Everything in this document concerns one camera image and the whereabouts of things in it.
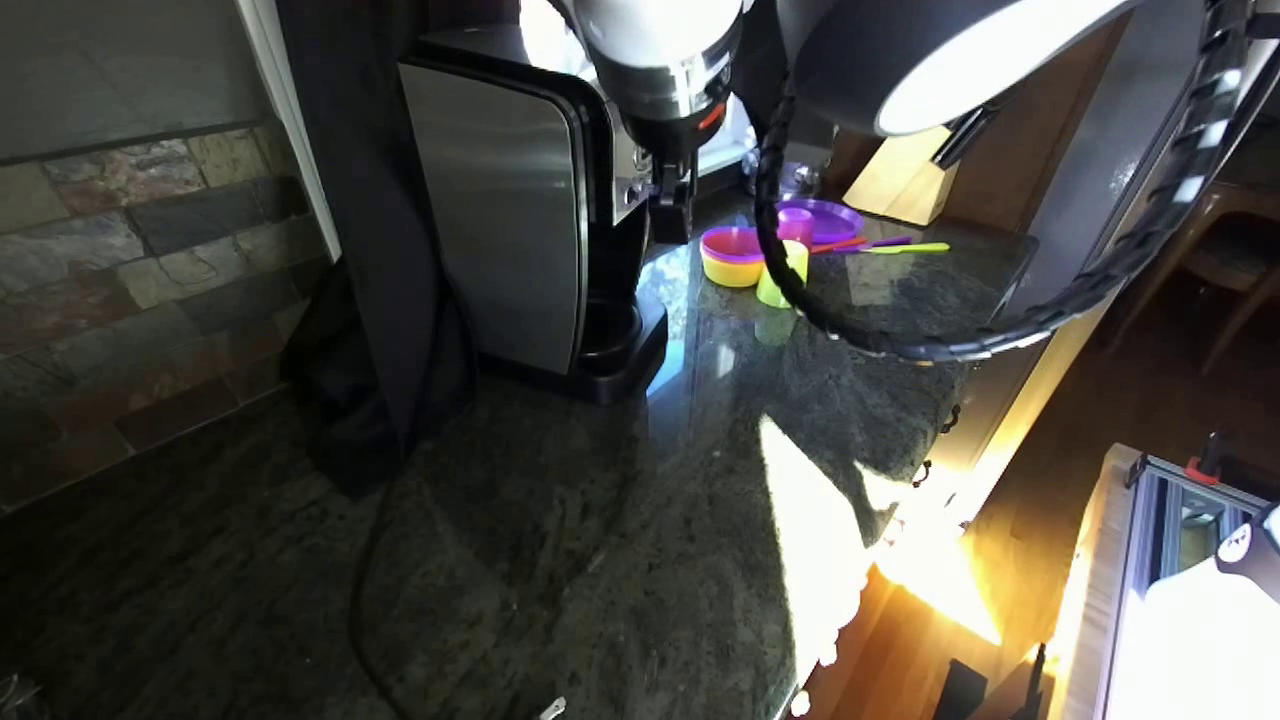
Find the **dark countertop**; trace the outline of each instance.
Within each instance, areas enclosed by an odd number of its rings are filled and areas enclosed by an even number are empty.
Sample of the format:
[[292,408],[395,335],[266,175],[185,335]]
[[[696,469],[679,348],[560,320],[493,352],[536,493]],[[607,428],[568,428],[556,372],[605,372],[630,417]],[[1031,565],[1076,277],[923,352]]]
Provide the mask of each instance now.
[[[832,260],[872,325],[989,314],[1015,244]],[[652,260],[667,365],[617,408],[488,375],[392,485],[366,640],[411,717],[776,717],[855,612],[958,367],[872,361]],[[345,642],[378,499],[268,398],[0,525],[0,665],[57,717],[388,717]]]

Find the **cord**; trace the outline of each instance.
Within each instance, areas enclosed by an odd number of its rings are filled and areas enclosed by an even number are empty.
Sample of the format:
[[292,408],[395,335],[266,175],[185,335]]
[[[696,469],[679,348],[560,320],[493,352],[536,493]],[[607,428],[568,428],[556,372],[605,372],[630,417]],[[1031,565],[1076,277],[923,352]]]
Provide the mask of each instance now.
[[753,191],[755,235],[760,235],[770,277],[779,283],[791,307],[805,313],[822,331],[872,355],[902,355],[914,365],[966,365],[966,361],[989,361],[997,352],[1049,340],[1061,325],[1121,295],[1160,254],[1160,247],[1198,206],[1198,200],[1216,181],[1225,160],[1235,153],[1243,135],[1241,129],[1253,125],[1257,114],[1257,112],[1235,114],[1241,68],[1253,48],[1250,14],[1253,14],[1253,0],[1216,0],[1212,24],[1203,30],[1202,68],[1184,94],[1184,107],[1189,107],[1184,129],[1160,160],[1160,169],[1169,169],[1169,183],[1160,183],[1149,196],[1143,217],[1053,301],[1025,307],[1021,314],[997,320],[989,327],[966,327],[948,335],[891,335],[881,327],[865,327],[860,320],[848,314],[848,307],[836,307],[824,295],[811,295],[805,278],[790,268],[783,241],[776,235],[776,191],[779,191],[790,125],[797,112],[791,88],[779,94],[774,112],[770,135],[760,143],[760,169],[755,169],[755,191]]
[[370,525],[370,537],[366,537],[366,549],[360,549],[360,560],[356,560],[354,594],[348,594],[348,642],[354,642],[354,654],[356,654],[366,678],[378,686],[378,696],[388,704],[388,710],[395,720],[410,720],[410,709],[399,704],[395,686],[373,665],[373,654],[366,647],[366,630],[360,630],[366,582],[370,582],[380,537],[388,529],[395,485],[399,485],[399,470],[386,485],[386,497],[378,499],[373,525]]

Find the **tile wall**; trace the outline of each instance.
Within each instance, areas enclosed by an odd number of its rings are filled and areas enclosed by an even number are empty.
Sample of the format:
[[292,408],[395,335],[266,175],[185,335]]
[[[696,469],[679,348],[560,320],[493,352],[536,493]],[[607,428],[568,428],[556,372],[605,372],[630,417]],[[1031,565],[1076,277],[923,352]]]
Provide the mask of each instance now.
[[0,163],[0,517],[277,390],[326,268],[280,129]]

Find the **sunlight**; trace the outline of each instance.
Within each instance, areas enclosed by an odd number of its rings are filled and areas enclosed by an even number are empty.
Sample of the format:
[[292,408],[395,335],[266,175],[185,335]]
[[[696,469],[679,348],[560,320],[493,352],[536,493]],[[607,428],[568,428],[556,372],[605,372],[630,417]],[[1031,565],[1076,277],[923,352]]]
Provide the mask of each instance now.
[[805,678],[822,654],[832,654],[839,629],[855,617],[872,554],[848,497],[770,417],[760,417],[760,454],[791,617],[797,678]]
[[884,549],[881,572],[952,623],[1002,642],[1002,623],[983,599],[980,572],[974,566],[966,532],[948,518],[948,512],[914,517],[891,549]]

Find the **purple object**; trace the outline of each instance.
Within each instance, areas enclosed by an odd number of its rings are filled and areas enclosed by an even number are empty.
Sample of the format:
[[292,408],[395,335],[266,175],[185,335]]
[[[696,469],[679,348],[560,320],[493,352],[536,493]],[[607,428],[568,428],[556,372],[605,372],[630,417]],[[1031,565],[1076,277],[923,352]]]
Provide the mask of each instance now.
[[865,235],[865,220],[832,200],[783,200],[776,213],[779,235],[797,235],[809,247],[848,244]]

